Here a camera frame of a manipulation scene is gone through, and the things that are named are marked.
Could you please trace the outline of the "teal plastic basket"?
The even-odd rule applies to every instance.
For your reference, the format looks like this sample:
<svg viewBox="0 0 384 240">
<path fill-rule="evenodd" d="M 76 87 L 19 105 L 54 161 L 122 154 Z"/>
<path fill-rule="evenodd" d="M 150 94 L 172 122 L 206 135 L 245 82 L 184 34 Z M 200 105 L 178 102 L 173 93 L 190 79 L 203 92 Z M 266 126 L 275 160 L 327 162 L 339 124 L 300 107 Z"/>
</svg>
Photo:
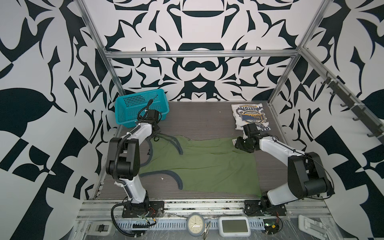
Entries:
<svg viewBox="0 0 384 240">
<path fill-rule="evenodd" d="M 150 110 L 157 110 L 165 120 L 170 111 L 165 92 L 162 89 L 145 91 L 125 96 L 120 96 L 115 101 L 115 118 L 118 125 L 133 128 L 136 125 L 138 113 L 148 102 L 153 100 Z"/>
</svg>

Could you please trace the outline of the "white tank top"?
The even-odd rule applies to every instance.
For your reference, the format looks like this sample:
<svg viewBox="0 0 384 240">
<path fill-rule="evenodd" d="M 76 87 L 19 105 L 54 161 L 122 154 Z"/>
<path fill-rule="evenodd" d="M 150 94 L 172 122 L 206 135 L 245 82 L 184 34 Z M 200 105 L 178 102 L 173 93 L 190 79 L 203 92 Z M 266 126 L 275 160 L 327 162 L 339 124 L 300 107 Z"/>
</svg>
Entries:
<svg viewBox="0 0 384 240">
<path fill-rule="evenodd" d="M 235 104 L 231 105 L 231 109 L 236 130 L 242 131 L 247 124 L 256 124 L 261 132 L 271 130 L 262 104 Z"/>
</svg>

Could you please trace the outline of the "green tank top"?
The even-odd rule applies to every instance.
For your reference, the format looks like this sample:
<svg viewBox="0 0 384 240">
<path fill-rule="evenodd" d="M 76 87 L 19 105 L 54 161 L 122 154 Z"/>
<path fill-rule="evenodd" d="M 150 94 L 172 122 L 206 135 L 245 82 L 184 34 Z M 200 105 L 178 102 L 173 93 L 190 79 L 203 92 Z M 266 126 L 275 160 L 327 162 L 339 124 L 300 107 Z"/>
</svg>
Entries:
<svg viewBox="0 0 384 240">
<path fill-rule="evenodd" d="M 236 149 L 232 138 L 199 141 L 161 134 L 149 147 L 140 177 L 167 175 L 182 191 L 261 196 L 255 156 Z"/>
</svg>

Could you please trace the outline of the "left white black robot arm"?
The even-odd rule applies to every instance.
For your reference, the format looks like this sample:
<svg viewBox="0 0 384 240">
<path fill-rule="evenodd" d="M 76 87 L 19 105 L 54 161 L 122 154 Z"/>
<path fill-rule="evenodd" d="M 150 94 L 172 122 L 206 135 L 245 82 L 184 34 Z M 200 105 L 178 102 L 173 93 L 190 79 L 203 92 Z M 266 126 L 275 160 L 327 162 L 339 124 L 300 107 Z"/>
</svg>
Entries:
<svg viewBox="0 0 384 240">
<path fill-rule="evenodd" d="M 138 115 L 136 126 L 124 136 L 113 138 L 109 143 L 106 173 L 113 177 L 115 185 L 124 189 L 132 210 L 146 211 L 149 197 L 139 178 L 140 145 L 160 132 L 158 126 L 162 114 L 157 110 L 146 110 Z"/>
</svg>

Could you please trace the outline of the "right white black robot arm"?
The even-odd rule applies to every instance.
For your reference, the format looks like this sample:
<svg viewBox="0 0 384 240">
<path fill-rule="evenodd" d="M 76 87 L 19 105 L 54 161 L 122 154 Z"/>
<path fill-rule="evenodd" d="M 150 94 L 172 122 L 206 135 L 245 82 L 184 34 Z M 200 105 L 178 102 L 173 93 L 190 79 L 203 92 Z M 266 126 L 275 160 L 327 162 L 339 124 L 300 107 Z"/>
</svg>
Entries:
<svg viewBox="0 0 384 240">
<path fill-rule="evenodd" d="M 262 210 L 334 193 L 333 180 L 328 177 L 328 171 L 318 154 L 296 150 L 270 134 L 261 133 L 256 124 L 243 126 L 243 132 L 246 137 L 238 137 L 235 148 L 247 153 L 263 151 L 282 162 L 288 169 L 285 184 L 262 194 Z"/>
</svg>

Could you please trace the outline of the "small green circuit board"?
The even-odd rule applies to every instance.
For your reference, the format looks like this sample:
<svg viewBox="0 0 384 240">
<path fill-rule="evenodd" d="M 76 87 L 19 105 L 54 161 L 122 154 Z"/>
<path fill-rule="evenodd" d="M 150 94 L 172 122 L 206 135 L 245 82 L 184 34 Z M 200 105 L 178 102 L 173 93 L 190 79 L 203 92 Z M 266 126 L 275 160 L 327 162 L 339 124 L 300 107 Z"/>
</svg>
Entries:
<svg viewBox="0 0 384 240">
<path fill-rule="evenodd" d="M 283 228 L 283 222 L 280 218 L 264 219 L 264 230 L 263 233 L 266 235 L 276 235 Z"/>
</svg>

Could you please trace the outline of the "white digital display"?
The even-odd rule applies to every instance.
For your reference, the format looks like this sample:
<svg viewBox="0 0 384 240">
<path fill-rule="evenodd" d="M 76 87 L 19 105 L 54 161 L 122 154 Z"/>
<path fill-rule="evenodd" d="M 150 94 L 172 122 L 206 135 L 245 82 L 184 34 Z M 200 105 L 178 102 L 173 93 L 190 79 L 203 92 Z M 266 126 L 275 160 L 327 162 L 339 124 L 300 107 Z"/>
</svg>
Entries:
<svg viewBox="0 0 384 240">
<path fill-rule="evenodd" d="M 219 235 L 221 237 L 250 237 L 251 229 L 249 220 L 242 216 L 220 217 Z"/>
</svg>

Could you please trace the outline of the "round analog clock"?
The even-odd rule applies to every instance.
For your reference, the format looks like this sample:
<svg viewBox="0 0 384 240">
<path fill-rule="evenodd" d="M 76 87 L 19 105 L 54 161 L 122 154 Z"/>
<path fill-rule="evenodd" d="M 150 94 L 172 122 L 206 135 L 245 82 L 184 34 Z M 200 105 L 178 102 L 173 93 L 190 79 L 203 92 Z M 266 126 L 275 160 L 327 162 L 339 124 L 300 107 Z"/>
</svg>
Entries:
<svg viewBox="0 0 384 240">
<path fill-rule="evenodd" d="M 198 213 L 193 213 L 187 218 L 187 231 L 193 237 L 199 237 L 206 228 L 204 217 Z"/>
</svg>

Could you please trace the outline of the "white plastic stand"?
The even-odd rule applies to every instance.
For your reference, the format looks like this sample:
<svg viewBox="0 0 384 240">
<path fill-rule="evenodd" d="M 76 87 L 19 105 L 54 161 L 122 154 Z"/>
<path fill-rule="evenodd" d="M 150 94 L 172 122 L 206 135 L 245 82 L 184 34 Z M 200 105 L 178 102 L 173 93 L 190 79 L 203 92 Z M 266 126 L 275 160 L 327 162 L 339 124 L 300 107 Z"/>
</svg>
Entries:
<svg viewBox="0 0 384 240">
<path fill-rule="evenodd" d="M 298 216 L 298 227 L 300 231 L 319 240 L 326 240 L 328 238 L 327 230 L 324 224 L 303 215 Z"/>
</svg>

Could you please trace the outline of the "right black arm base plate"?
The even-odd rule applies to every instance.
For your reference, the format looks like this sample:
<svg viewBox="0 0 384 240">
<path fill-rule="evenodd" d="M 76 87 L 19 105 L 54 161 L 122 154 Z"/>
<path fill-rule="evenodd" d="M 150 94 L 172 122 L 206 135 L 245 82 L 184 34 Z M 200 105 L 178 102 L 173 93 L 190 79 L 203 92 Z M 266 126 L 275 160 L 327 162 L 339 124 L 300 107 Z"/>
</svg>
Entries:
<svg viewBox="0 0 384 240">
<path fill-rule="evenodd" d="M 249 217 L 286 216 L 285 205 L 271 205 L 265 200 L 245 200 L 244 213 Z"/>
</svg>

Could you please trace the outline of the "horizontal aluminium frame bar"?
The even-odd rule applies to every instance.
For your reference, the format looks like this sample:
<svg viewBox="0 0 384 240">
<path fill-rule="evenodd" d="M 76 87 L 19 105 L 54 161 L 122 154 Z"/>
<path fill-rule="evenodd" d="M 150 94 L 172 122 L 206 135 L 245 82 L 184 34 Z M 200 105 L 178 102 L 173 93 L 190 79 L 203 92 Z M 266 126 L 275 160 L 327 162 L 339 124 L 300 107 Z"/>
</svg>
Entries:
<svg viewBox="0 0 384 240">
<path fill-rule="evenodd" d="M 230 50 L 230 51 L 106 51 L 108 59 L 126 58 L 213 58 L 213 57 L 292 57 L 298 53 L 296 50 Z"/>
</svg>

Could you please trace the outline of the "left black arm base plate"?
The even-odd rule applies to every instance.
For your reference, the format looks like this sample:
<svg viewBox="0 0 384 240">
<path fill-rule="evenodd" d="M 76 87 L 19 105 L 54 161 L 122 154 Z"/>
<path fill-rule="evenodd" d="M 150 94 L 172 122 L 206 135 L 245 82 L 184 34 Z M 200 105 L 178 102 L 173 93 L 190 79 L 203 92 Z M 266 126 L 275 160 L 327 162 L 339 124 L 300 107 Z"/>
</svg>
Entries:
<svg viewBox="0 0 384 240">
<path fill-rule="evenodd" d="M 122 213 L 123 218 L 136 218 L 146 214 L 146 217 L 154 218 L 164 212 L 164 201 L 149 201 L 140 204 L 125 202 Z"/>
</svg>

